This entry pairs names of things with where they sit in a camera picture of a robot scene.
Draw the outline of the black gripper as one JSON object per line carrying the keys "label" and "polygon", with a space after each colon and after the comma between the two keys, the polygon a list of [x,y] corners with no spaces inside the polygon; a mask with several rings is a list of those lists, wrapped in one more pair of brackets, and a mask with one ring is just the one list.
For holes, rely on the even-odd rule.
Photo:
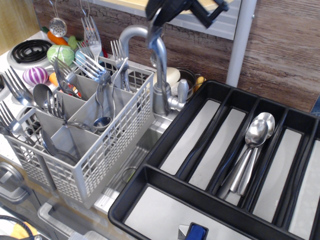
{"label": "black gripper", "polygon": [[217,8],[210,13],[198,0],[149,0],[145,14],[148,21],[153,20],[154,26],[161,27],[183,11],[191,11],[205,28],[209,28],[222,12],[229,10],[225,0],[214,0],[214,2]]}

